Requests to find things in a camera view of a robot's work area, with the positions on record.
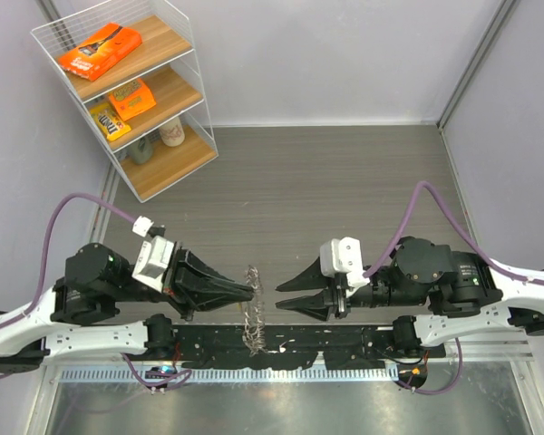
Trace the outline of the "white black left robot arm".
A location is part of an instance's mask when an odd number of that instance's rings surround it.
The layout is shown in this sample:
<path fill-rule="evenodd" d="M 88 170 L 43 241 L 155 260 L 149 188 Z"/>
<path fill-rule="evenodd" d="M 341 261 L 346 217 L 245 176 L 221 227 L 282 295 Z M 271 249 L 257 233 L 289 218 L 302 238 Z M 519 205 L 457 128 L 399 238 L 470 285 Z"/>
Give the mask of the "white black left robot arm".
<path fill-rule="evenodd" d="M 91 243 L 67 258 L 62 278 L 36 304 L 0 311 L 0 375 L 30 372 L 77 356 L 126 353 L 163 361 L 176 352 L 172 321 L 163 314 L 109 325 L 119 303 L 166 303 L 189 321 L 196 312 L 251 300 L 251 286 L 207 266 L 164 237 L 143 242 L 135 263 Z"/>

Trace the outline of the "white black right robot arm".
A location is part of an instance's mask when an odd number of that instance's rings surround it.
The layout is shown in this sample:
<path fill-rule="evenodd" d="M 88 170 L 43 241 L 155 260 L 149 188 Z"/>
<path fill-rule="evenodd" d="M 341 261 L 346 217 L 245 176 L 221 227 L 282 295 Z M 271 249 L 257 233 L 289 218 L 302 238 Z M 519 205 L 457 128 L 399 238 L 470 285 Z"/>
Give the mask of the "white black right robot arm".
<path fill-rule="evenodd" d="M 544 336 L 544 270 L 494 263 L 415 237 L 402 238 L 389 257 L 371 273 L 358 239 L 333 238 L 311 266 L 277 287 L 311 294 L 276 307 L 326 322 L 353 308 L 424 305 L 427 314 L 392 323 L 393 350 L 404 357 L 478 333 L 518 329 Z"/>

